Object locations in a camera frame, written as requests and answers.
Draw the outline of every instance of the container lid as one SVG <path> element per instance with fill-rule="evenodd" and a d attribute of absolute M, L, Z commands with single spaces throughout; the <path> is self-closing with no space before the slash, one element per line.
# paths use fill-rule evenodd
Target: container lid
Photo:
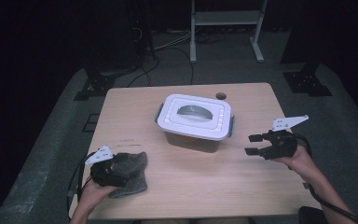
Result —
<path fill-rule="evenodd" d="M 227 102 L 172 94 L 167 97 L 157 122 L 169 133 L 220 141 L 228 136 L 230 115 Z"/>

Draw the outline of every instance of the white container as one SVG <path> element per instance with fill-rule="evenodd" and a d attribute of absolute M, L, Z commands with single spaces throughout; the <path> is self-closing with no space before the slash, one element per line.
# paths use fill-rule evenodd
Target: white container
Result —
<path fill-rule="evenodd" d="M 156 116 L 170 144 L 204 152 L 231 136 L 233 121 L 227 102 L 183 94 L 168 96 Z"/>

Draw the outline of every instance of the white shelf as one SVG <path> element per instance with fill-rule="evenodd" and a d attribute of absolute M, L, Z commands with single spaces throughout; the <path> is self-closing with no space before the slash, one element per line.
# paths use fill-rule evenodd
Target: white shelf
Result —
<path fill-rule="evenodd" d="M 267 7 L 267 1 L 263 0 L 260 10 L 249 11 L 196 11 L 195 1 L 191 1 L 191 39 L 190 39 L 190 61 L 197 61 L 196 49 L 196 26 L 202 25 L 248 25 L 255 24 L 255 36 L 250 37 L 255 57 L 259 63 L 264 62 L 263 54 L 257 41 L 261 31 L 261 25 L 264 19 L 264 13 Z"/>
<path fill-rule="evenodd" d="M 196 12 L 195 25 L 244 25 L 257 24 L 259 10 Z"/>

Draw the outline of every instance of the small round object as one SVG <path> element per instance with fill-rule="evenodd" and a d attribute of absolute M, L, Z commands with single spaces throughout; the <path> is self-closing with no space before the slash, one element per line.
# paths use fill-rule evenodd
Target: small round object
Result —
<path fill-rule="evenodd" d="M 218 100 L 226 100 L 227 96 L 226 96 L 226 94 L 223 93 L 223 92 L 218 92 L 218 93 L 216 94 L 216 98 L 217 98 Z"/>

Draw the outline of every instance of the wooden table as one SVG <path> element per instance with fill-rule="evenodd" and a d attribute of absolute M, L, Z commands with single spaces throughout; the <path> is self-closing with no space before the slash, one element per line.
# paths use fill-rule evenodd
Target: wooden table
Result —
<path fill-rule="evenodd" d="M 168 144 L 155 123 L 158 107 L 173 93 L 215 98 L 227 95 L 235 116 L 233 135 L 215 153 Z M 251 134 L 271 129 L 283 118 L 267 83 L 112 89 L 103 104 L 89 153 L 103 145 L 118 152 L 146 152 L 148 189 L 121 199 L 105 199 L 90 219 L 247 217 L 297 214 L 300 206 L 320 208 L 303 180 L 283 164 L 247 156 Z M 90 174 L 86 166 L 84 179 Z M 74 199 L 70 216 L 76 208 Z"/>

